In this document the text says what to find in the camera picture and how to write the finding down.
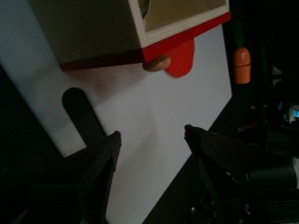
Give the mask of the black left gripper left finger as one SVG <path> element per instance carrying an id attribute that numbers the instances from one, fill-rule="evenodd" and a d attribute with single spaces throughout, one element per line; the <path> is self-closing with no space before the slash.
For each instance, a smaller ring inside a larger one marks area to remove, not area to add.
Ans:
<path id="1" fill-rule="evenodd" d="M 89 165 L 79 182 L 80 224 L 108 224 L 108 197 L 120 147 L 122 134 L 115 131 L 88 150 Z"/>

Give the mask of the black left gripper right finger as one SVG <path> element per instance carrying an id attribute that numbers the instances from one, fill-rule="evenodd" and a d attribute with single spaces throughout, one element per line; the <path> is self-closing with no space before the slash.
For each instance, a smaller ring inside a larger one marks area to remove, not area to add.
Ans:
<path id="1" fill-rule="evenodd" d="M 216 224 L 299 224 L 298 178 L 288 156 L 191 125 L 184 140 Z"/>

